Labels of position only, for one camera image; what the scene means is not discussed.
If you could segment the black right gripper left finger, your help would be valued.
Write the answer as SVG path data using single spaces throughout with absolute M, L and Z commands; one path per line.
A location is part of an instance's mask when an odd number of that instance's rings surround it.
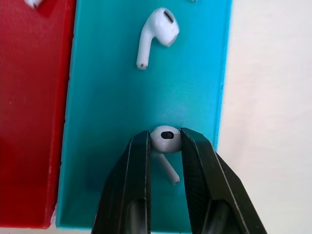
M 151 144 L 149 131 L 133 136 L 102 190 L 94 234 L 151 232 Z

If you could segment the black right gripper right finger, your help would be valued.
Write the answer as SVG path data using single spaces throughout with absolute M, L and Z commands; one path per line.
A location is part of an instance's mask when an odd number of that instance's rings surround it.
M 182 165 L 194 234 L 264 234 L 240 178 L 201 133 L 181 128 Z

